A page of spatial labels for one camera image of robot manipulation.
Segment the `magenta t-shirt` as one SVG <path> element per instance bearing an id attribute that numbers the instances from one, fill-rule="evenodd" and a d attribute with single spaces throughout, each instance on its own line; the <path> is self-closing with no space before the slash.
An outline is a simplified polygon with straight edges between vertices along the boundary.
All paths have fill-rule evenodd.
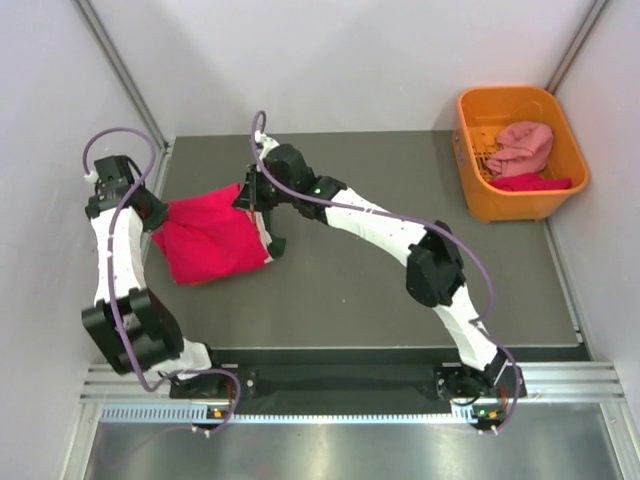
<path id="1" fill-rule="evenodd" d="M 260 269 L 272 260 L 257 220 L 232 206 L 234 183 L 204 195 L 174 200 L 152 234 L 178 285 L 197 285 Z"/>

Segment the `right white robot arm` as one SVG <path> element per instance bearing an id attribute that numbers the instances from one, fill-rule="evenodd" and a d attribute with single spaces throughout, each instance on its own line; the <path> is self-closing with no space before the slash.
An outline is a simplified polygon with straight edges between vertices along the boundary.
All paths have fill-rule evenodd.
<path id="1" fill-rule="evenodd" d="M 408 294 L 441 319 L 458 349 L 469 388 L 487 396 L 504 380 L 507 358 L 492 342 L 471 300 L 464 262 L 448 226 L 400 218 L 330 176 L 318 176 L 291 144 L 259 135 L 256 160 L 233 202 L 267 215 L 290 204 L 303 217 L 355 235 L 405 269 Z"/>

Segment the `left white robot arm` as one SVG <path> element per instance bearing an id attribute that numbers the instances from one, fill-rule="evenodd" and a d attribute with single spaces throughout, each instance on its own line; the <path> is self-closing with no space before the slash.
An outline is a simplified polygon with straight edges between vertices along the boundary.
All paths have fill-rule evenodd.
<path id="1" fill-rule="evenodd" d="M 95 193 L 85 213 L 98 249 L 98 287 L 93 305 L 81 313 L 84 328 L 113 370 L 134 371 L 113 314 L 120 314 L 124 332 L 142 371 L 177 371 L 205 396 L 226 387 L 225 370 L 212 363 L 207 346 L 186 340 L 159 298 L 147 287 L 141 239 L 167 218 L 168 206 L 140 185 L 122 209 L 117 206 L 135 184 L 139 169 L 125 155 L 94 162 Z"/>

